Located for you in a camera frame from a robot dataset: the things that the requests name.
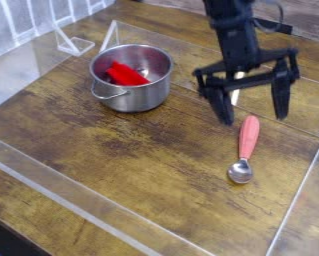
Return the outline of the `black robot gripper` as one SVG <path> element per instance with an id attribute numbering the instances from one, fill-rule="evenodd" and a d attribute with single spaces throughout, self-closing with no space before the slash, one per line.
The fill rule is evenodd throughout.
<path id="1" fill-rule="evenodd" d="M 266 50 L 259 48 L 257 32 L 251 23 L 239 23 L 237 26 L 211 25 L 215 30 L 223 60 L 194 71 L 198 80 L 199 93 L 207 95 L 207 100 L 216 114 L 219 122 L 227 126 L 234 123 L 234 109 L 227 92 L 218 88 L 208 88 L 203 76 L 211 76 L 218 72 L 237 73 L 257 69 L 263 63 L 277 61 L 273 69 L 274 79 L 271 83 L 271 96 L 275 117 L 283 120 L 289 115 L 290 86 L 299 78 L 297 63 L 297 48 L 281 48 Z"/>

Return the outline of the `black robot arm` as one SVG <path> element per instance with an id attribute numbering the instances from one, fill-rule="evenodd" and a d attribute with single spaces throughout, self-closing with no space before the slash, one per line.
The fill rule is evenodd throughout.
<path id="1" fill-rule="evenodd" d="M 223 60 L 194 70 L 199 95 L 208 100 L 219 122 L 231 125 L 230 92 L 270 84 L 275 117 L 289 115 L 290 87 L 299 78 L 297 48 L 259 48 L 253 15 L 255 0 L 203 0 L 210 27 L 215 30 Z"/>

